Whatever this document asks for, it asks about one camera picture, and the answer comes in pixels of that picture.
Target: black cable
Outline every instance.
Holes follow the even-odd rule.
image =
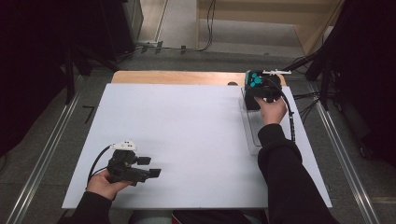
[[[92,165],[91,170],[90,170],[90,174],[88,175],[87,186],[88,186],[88,183],[90,183],[90,180],[91,180],[91,178],[92,178],[92,176],[93,176],[92,173],[93,173],[93,169],[94,169],[95,166],[96,166],[96,163],[100,160],[100,158],[102,157],[102,155],[103,155],[109,148],[110,148],[110,146],[105,147],[105,149],[103,149],[103,150],[101,151],[101,153],[99,153],[99,155],[96,157],[96,160],[93,162],[93,165]]]
[[[2,158],[4,158],[4,163],[3,163],[3,165],[0,168],[0,173],[3,172],[4,168],[6,168],[6,165],[7,165],[7,154],[5,154]]]
[[[305,123],[306,118],[308,117],[308,114],[311,112],[312,108],[315,106],[315,104],[319,101],[319,98],[315,99],[314,102],[312,102],[308,107],[306,107],[304,110],[300,111],[300,116],[302,118],[303,123]]]
[[[300,100],[300,99],[304,99],[304,98],[308,98],[308,97],[312,97],[312,96],[319,96],[320,92],[318,91],[314,91],[314,92],[309,92],[309,93],[305,93],[305,94],[294,94],[293,98],[294,100]]]
[[[283,100],[286,103],[286,106],[288,107],[291,141],[296,142],[295,131],[294,131],[293,112],[291,111],[288,97],[286,97],[285,93],[283,93],[283,91],[275,84],[275,82],[273,80],[271,80],[269,78],[267,78],[267,80],[270,81],[279,90],[280,94],[282,95]]]
[[[97,173],[99,173],[99,172],[101,172],[101,171],[103,171],[103,170],[105,170],[107,168],[108,168],[108,166],[105,166],[105,167],[93,172],[93,174],[90,175],[89,179],[91,180],[94,175],[96,175]]]
[[[123,57],[123,58],[122,58],[121,60],[119,60],[119,61],[117,62],[117,64],[122,63],[122,62],[125,61],[127,58],[129,58],[129,56],[133,55],[134,53],[136,53],[136,52],[138,52],[138,51],[140,51],[140,50],[142,50],[142,49],[143,49],[143,48],[135,49],[134,52],[130,52],[130,53],[127,53],[127,54],[124,54],[124,55],[120,56],[120,57]]]
[[[306,59],[305,56],[303,56],[303,57],[298,57],[298,58],[294,59],[293,62],[292,62],[291,64],[294,64],[297,60],[302,59],[302,58]],[[302,75],[305,75],[304,72],[300,72],[299,70],[297,70],[297,68],[294,69],[294,71],[296,71],[297,73],[300,73],[300,74],[302,74]]]
[[[168,48],[168,47],[148,47],[148,46],[141,46],[143,47],[142,49],[177,49],[177,50],[184,50],[184,51],[205,51],[207,50],[213,43],[213,20],[215,17],[215,9],[216,9],[216,0],[212,0],[209,6],[209,10],[207,11],[206,15],[206,24],[207,24],[207,29],[209,32],[209,39],[206,43],[206,46],[203,49],[182,49],[182,48]],[[211,18],[209,19],[210,11],[212,10],[212,15]]]
[[[211,23],[209,26],[209,14],[210,14],[210,9],[213,6],[212,10],[212,18],[211,18]],[[212,45],[212,40],[213,40],[213,19],[215,17],[215,9],[216,9],[216,0],[213,0],[210,3],[209,10],[207,11],[207,16],[206,16],[206,23],[207,23],[207,30],[209,32],[209,40],[207,41],[206,46],[203,49],[198,49],[197,51],[204,51],[207,50],[211,45]]]

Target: white table surface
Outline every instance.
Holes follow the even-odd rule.
[[[93,120],[63,208],[76,208],[97,155],[108,145],[131,139],[136,156],[151,157],[148,166],[161,168],[159,178],[118,193],[114,208],[263,208],[267,186],[249,155],[238,99],[238,86],[107,84]],[[329,195],[291,96],[296,144],[304,167],[328,207]],[[290,138],[289,119],[281,123]],[[106,167],[108,150],[95,170]]]

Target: finger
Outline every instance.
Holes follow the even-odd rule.
[[[103,176],[104,178],[109,178],[110,177],[110,173],[108,172],[107,169],[97,173],[96,175]]]
[[[259,104],[259,105],[265,105],[266,104],[266,102],[260,97],[256,97],[255,96],[254,99],[256,100],[257,104]]]
[[[110,182],[108,181],[108,179],[107,178],[105,178],[103,175],[100,175],[100,174],[96,174],[96,175],[94,175],[93,177],[92,177],[92,179],[91,179],[91,181],[90,181],[90,183],[107,183],[107,184],[109,184]]]
[[[131,181],[122,180],[122,181],[111,184],[111,186],[114,190],[120,191],[120,190],[125,189],[126,187],[130,186],[131,184],[132,184]]]
[[[283,100],[282,97],[279,97],[279,98],[275,101],[275,103],[277,103],[277,104],[279,104],[279,105],[285,105],[285,106],[286,106],[285,100]]]

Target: metal frame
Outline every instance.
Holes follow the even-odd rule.
[[[30,202],[33,200],[35,196],[35,192],[38,189],[38,186],[44,176],[44,173],[47,170],[47,167],[50,163],[50,160],[53,156],[53,153],[58,146],[59,140],[61,139],[64,128],[66,127],[70,117],[73,114],[73,111],[76,107],[78,102],[78,98],[81,92],[83,85],[85,84],[86,78],[82,76],[78,76],[77,80],[77,92],[73,99],[71,100],[70,104],[64,106],[64,110],[59,117],[50,137],[45,145],[40,158],[38,159],[37,163],[35,164],[35,168],[33,172],[30,174],[29,179],[27,180],[26,184],[24,185],[20,196],[18,197],[17,202],[12,209],[11,214],[8,217],[7,224],[16,224],[21,223],[24,215],[29,208]]]
[[[318,91],[318,88],[313,82],[308,82],[308,87],[311,91]],[[349,183],[350,188],[352,189],[352,193],[359,206],[359,209],[361,210],[361,214],[364,218],[365,223],[380,223],[380,220],[376,215],[373,205],[371,203],[370,197],[367,195],[366,189],[361,183],[361,180],[355,168],[353,167],[352,161],[348,156],[347,150],[344,147],[340,135],[335,129],[329,111],[326,111],[320,102],[317,103],[317,110],[320,114],[326,131],[330,136],[335,154],[337,155],[341,167],[344,170],[346,180]]]

